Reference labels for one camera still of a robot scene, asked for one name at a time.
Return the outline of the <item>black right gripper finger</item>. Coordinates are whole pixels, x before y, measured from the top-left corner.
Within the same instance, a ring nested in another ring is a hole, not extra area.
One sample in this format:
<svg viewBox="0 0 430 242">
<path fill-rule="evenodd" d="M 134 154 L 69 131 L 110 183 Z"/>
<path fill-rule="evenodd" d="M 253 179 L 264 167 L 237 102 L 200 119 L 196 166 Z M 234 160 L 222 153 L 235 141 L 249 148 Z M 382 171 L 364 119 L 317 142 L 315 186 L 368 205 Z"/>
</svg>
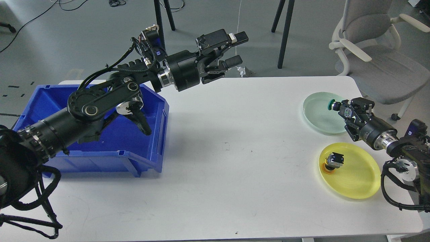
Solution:
<svg viewBox="0 0 430 242">
<path fill-rule="evenodd" d="M 345 129 L 352 139 L 352 141 L 360 141 L 361 138 L 359 136 L 360 126 L 356 124 L 356 120 L 361 121 L 358 115 L 353 115 L 352 117 L 344 117 L 345 119 Z"/>
<path fill-rule="evenodd" d="M 352 118 L 354 115 L 367 114 L 372 116 L 372 109 L 375 102 L 366 98 L 358 97 L 351 100 L 343 100 L 341 106 L 341 116 Z"/>
</svg>

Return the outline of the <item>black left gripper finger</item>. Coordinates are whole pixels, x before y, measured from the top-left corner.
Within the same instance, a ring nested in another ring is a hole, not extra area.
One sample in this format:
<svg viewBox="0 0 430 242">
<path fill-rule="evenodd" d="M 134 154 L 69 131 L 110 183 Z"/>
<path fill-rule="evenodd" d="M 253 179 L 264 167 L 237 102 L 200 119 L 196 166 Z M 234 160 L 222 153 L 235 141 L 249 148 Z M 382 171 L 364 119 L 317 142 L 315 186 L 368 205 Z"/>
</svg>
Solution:
<svg viewBox="0 0 430 242">
<path fill-rule="evenodd" d="M 230 48 L 248 41 L 249 37 L 246 32 L 227 34 L 224 29 L 220 29 L 209 34 L 203 34 L 196 38 L 198 45 L 196 60 L 214 61 L 220 59 Z"/>
<path fill-rule="evenodd" d="M 211 63 L 201 63 L 201 83 L 208 84 L 225 77 L 226 72 L 232 67 L 242 64 L 243 60 L 240 55 L 228 58 L 226 60 L 216 59 Z"/>
</svg>

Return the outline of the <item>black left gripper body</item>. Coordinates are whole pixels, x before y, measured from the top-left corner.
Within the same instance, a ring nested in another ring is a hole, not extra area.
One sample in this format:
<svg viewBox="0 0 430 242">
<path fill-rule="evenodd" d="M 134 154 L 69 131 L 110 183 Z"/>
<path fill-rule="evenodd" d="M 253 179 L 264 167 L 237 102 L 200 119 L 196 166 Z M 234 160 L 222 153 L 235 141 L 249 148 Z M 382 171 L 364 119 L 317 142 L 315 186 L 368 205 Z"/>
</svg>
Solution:
<svg viewBox="0 0 430 242">
<path fill-rule="evenodd" d="M 183 50 L 167 56 L 163 68 L 158 72 L 160 88 L 174 85 L 178 92 L 196 86 L 200 82 L 196 60 L 198 52 Z"/>
</svg>

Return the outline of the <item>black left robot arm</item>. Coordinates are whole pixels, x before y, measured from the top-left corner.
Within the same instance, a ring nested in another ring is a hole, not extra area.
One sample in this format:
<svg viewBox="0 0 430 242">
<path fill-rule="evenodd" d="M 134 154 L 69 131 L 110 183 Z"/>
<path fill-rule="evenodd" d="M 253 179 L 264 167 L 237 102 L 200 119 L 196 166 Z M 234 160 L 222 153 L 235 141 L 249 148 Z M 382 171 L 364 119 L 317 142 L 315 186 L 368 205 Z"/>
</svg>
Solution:
<svg viewBox="0 0 430 242">
<path fill-rule="evenodd" d="M 74 142 L 98 140 L 118 115 L 131 120 L 146 136 L 151 135 L 140 84 L 149 81 L 156 92 L 169 85 L 183 91 L 223 78 L 242 59 L 236 55 L 222 61 L 221 57 L 248 40 L 245 32 L 227 34 L 220 29 L 198 37 L 198 51 L 168 55 L 159 27 L 150 26 L 131 38 L 131 47 L 117 62 L 87 77 L 69 95 L 62 110 L 19 131 L 1 125 L 1 208 L 32 210 L 42 206 L 50 219 L 1 214 L 1 223 L 57 238 L 62 225 L 49 196 L 60 181 L 60 171 L 46 166 L 46 162 L 61 151 L 69 155 L 68 147 Z"/>
</svg>

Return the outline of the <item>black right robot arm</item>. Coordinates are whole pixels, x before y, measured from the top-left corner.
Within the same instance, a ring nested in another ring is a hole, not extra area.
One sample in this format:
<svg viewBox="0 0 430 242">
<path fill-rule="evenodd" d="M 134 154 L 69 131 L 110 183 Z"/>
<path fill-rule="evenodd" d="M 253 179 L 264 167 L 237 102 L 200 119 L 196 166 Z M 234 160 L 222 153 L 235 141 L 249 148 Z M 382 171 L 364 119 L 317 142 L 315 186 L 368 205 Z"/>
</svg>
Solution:
<svg viewBox="0 0 430 242">
<path fill-rule="evenodd" d="M 376 117 L 373 101 L 358 97 L 351 100 L 331 102 L 333 109 L 345 121 L 345 129 L 353 141 L 364 141 L 373 150 L 385 150 L 391 157 L 381 172 L 381 191 L 386 201 L 400 210 L 423 210 L 429 212 L 429 136 L 424 122 L 414 119 L 403 137 L 383 119 Z M 387 194 L 385 178 L 397 186 L 418 193 L 417 205 L 396 202 Z"/>
</svg>

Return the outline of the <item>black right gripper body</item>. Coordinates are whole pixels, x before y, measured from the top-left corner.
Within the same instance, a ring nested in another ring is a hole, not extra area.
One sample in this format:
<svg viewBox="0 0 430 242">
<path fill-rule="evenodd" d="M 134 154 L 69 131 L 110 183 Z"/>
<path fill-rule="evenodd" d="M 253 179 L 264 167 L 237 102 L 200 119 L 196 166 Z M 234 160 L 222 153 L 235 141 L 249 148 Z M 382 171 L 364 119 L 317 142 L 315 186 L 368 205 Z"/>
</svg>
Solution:
<svg viewBox="0 0 430 242">
<path fill-rule="evenodd" d="M 398 141 L 397 130 L 380 118 L 371 118 L 356 130 L 353 141 L 364 141 L 373 150 L 387 150 Z"/>
</svg>

